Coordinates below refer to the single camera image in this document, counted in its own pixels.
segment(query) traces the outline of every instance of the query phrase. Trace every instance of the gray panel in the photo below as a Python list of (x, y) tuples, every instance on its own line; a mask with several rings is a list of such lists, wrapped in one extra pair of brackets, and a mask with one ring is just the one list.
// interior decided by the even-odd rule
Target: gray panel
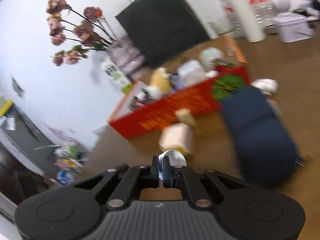
[(192, 209), (187, 201), (133, 201), (109, 212), (85, 240), (236, 240), (210, 212)]

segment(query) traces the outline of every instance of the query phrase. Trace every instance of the silver bolt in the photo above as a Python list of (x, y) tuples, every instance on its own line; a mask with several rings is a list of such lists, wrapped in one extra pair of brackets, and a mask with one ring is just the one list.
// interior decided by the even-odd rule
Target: silver bolt
[(196, 206), (197, 206), (197, 207), (203, 207), (203, 208), (205, 208), (205, 207), (210, 207), (210, 205), (211, 205), (211, 201), (210, 201), (210, 200), (207, 200), (207, 199), (204, 199), (204, 198), (198, 199), (198, 200), (196, 201)]
[(124, 205), (124, 202), (121, 199), (115, 198), (115, 199), (109, 200), (108, 205), (110, 207), (117, 208), (117, 207), (122, 207)]

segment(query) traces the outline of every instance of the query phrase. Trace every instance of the red cardboard box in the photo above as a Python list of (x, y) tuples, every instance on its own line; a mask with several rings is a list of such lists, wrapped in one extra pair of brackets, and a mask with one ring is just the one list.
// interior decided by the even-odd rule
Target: red cardboard box
[(243, 78), (244, 84), (249, 85), (249, 78), (246, 71), (246, 60), (235, 42), (227, 35), (211, 40), (180, 54), (163, 66), (169, 73), (174, 73), (182, 60), (199, 60), (202, 50), (215, 47), (221, 49), (224, 55), (232, 54), (240, 65), (235, 68), (228, 68), (220, 73), (220, 76), (207, 79), (192, 87), (179, 90), (149, 105), (132, 112), (129, 110), (132, 97), (136, 95), (145, 83), (137, 81), (132, 90), (124, 96), (109, 119), (109, 124), (123, 137), (131, 138), (148, 131), (162, 130), (164, 127), (176, 123), (178, 119), (175, 111), (180, 108), (187, 108), (193, 116), (207, 114), (220, 109), (220, 103), (213, 98), (212, 88), (215, 80), (224, 74), (235, 74)]

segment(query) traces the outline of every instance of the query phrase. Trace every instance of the circular cap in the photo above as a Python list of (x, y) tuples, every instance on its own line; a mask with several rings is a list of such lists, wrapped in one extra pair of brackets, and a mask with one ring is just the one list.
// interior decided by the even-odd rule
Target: circular cap
[(228, 232), (247, 240), (291, 239), (305, 221), (302, 207), (293, 199), (255, 188), (229, 190), (218, 216)]
[(110, 207), (117, 208), (117, 207), (122, 207), (124, 205), (124, 202), (123, 200), (116, 198), (116, 199), (109, 200), (108, 205)]
[(90, 190), (64, 186), (23, 201), (14, 215), (23, 239), (81, 239), (99, 223), (101, 210)]
[(206, 208), (206, 207), (210, 207), (210, 205), (211, 205), (211, 201), (210, 201), (210, 200), (207, 200), (207, 199), (204, 199), (204, 198), (198, 199), (198, 200), (196, 201), (196, 206), (197, 206), (197, 207)]

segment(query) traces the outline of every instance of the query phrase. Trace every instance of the white thermos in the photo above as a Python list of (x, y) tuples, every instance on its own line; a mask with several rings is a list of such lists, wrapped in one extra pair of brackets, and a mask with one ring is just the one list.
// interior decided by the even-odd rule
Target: white thermos
[(258, 42), (266, 38), (263, 29), (258, 26), (254, 10), (247, 0), (229, 0), (249, 42)]

